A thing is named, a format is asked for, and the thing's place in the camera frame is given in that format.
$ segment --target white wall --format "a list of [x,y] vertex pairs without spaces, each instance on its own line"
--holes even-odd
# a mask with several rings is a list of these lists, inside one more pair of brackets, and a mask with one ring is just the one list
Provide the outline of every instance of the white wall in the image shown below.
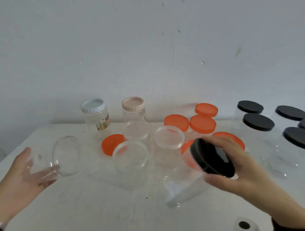
[[0,148],[45,123],[82,122],[79,105],[94,97],[117,122],[135,95],[148,121],[189,115],[197,102],[215,104],[218,118],[239,100],[265,114],[305,110],[304,9],[303,0],[0,1]]

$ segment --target printed label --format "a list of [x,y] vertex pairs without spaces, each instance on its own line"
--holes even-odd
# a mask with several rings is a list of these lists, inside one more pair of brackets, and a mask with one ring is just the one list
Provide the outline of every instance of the printed label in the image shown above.
[[102,131],[110,126],[109,114],[105,119],[96,122],[96,128],[98,131]]

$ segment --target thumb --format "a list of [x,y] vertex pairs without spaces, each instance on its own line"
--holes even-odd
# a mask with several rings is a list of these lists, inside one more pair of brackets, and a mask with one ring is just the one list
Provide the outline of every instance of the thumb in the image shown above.
[[208,184],[221,189],[223,191],[227,191],[230,193],[238,194],[238,181],[230,178],[226,178],[221,175],[216,174],[207,174],[204,177],[205,182]]

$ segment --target black spot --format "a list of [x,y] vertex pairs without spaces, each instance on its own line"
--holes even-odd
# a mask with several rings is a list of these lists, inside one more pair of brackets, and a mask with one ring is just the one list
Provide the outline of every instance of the black spot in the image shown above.
[[250,224],[249,224],[248,222],[241,221],[240,223],[238,223],[238,225],[239,225],[242,229],[250,229]]

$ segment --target white table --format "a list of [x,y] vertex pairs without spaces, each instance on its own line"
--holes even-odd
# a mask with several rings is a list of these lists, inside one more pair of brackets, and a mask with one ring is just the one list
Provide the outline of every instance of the white table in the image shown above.
[[[217,122],[220,131],[226,121]],[[153,129],[163,125],[151,123]],[[111,132],[122,133],[122,123],[112,123]],[[1,179],[14,158],[27,146],[50,151],[63,136],[77,137],[83,151],[83,169],[74,176],[61,178],[41,193],[18,214],[8,230],[233,230],[237,217],[255,221],[261,230],[272,230],[270,217],[243,199],[216,188],[169,208],[164,201],[162,169],[149,157],[149,175],[145,186],[135,190],[118,187],[108,177],[113,172],[112,158],[104,155],[100,143],[92,142],[85,124],[51,124],[37,129],[0,163]],[[305,194],[298,187],[283,183],[302,205]]]

